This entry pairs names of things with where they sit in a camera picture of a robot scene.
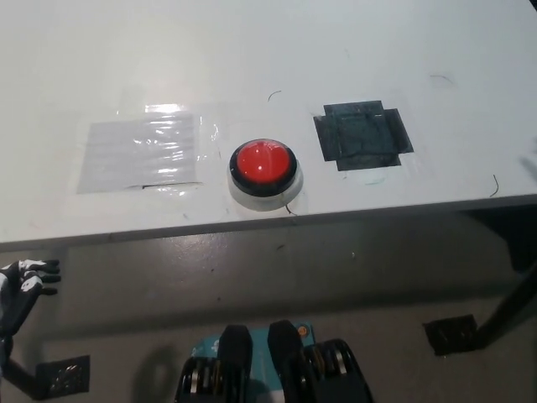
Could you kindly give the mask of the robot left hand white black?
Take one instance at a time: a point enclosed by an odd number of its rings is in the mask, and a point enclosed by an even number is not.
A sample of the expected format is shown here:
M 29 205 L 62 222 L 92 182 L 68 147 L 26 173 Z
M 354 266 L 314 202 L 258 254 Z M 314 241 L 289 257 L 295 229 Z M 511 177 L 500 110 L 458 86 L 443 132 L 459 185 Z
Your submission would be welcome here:
M 1 338 L 14 336 L 41 296 L 58 290 L 47 284 L 61 281 L 60 261 L 17 260 L 1 268 Z

